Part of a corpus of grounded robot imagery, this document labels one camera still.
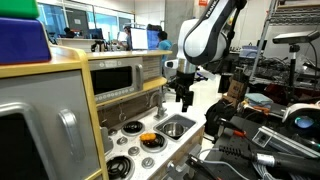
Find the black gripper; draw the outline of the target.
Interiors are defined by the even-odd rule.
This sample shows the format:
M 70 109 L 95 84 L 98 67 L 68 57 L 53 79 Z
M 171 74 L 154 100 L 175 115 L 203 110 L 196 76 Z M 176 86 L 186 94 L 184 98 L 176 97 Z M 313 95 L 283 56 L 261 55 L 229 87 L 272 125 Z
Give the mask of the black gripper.
M 194 82 L 194 73 L 186 74 L 178 71 L 175 81 L 176 102 L 183 100 L 182 112 L 187 112 L 189 101 L 192 100 L 194 92 L 189 90 L 189 87 Z

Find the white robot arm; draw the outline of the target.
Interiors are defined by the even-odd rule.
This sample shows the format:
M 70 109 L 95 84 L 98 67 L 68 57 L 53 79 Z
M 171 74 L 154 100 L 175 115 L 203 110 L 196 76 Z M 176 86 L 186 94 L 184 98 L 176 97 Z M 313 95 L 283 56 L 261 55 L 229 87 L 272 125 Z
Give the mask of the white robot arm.
M 198 19 L 182 23 L 177 56 L 165 62 L 166 67 L 177 70 L 175 101 L 182 102 L 182 112 L 193 105 L 194 92 L 189 87 L 194 82 L 196 68 L 229 54 L 238 15 L 246 4 L 247 0 L 211 0 Z

